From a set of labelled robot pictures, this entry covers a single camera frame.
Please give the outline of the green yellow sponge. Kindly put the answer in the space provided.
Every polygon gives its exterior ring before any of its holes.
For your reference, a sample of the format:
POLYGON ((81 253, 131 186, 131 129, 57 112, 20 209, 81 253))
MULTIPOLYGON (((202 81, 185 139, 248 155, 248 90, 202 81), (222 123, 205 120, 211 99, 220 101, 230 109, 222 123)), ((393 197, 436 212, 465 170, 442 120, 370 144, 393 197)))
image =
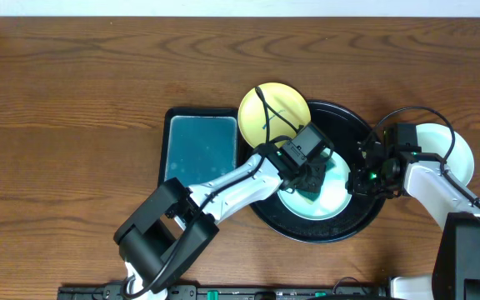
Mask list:
POLYGON ((301 181, 297 184, 296 191, 308 203, 315 203, 321 196, 327 173, 334 167, 332 159, 307 163, 302 167, 301 181))

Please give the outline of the pale green plate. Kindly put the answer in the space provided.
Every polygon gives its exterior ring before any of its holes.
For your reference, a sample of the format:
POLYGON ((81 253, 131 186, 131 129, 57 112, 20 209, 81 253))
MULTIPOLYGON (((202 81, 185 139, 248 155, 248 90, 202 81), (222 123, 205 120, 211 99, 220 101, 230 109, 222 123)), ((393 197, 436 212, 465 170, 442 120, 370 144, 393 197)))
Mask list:
POLYGON ((334 218, 350 203, 352 195, 346 189, 350 168, 336 152, 326 162, 325 178, 320 192, 303 190, 278 191, 282 204, 300 218, 322 221, 334 218))

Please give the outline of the light blue plate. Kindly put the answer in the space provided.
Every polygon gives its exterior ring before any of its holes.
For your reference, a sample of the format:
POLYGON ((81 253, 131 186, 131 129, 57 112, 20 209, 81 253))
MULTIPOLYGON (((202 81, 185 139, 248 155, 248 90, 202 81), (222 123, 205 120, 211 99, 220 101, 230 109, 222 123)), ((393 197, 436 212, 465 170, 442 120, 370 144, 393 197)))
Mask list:
MULTIPOLYGON (((452 143, 451 131, 448 127, 436 123, 423 123, 416 126, 418 145, 424 153, 436 153, 444 157, 452 143)), ((467 186, 474 172, 474 156, 466 140, 455 133, 455 144, 447 165, 462 184, 467 186)))

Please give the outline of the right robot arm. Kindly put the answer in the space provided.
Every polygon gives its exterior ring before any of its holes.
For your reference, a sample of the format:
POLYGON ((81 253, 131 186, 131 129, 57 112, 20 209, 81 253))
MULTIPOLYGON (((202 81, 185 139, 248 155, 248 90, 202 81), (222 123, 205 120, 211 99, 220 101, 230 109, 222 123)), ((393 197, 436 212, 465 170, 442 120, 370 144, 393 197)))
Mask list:
POLYGON ((364 164, 352 167, 353 195, 418 200, 442 229, 432 274, 394 277, 391 299, 480 299, 480 198, 460 183, 444 158, 416 144, 358 145, 364 164))

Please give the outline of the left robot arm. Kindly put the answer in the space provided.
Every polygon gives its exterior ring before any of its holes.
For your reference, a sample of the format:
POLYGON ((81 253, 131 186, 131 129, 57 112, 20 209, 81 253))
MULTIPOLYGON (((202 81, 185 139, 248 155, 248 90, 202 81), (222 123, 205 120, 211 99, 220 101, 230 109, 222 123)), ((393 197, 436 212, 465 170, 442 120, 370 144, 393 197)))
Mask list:
POLYGON ((301 183, 320 188, 330 158, 319 154, 290 171, 283 152, 257 153, 209 182, 188 187, 176 178, 163 182, 114 233, 127 268, 122 298, 163 295, 218 234, 221 221, 278 190, 301 183))

